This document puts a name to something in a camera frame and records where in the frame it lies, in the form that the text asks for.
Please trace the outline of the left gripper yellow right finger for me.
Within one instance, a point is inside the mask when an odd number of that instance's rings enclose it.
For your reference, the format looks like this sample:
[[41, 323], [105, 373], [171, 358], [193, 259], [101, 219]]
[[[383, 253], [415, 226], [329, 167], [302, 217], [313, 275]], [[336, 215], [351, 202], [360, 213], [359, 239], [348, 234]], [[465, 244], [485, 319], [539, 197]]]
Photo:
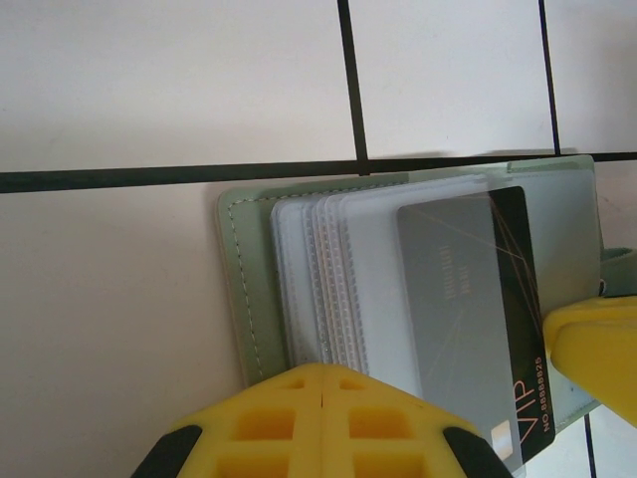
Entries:
[[322, 376], [324, 477], [510, 477], [474, 425], [341, 365]]

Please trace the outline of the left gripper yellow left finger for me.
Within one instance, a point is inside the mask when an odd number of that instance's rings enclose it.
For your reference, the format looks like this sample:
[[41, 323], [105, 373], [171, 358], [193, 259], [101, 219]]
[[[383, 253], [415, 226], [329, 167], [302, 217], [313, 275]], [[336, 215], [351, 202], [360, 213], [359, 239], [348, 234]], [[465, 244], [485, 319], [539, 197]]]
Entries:
[[177, 420], [134, 477], [319, 477], [323, 369], [308, 364]]

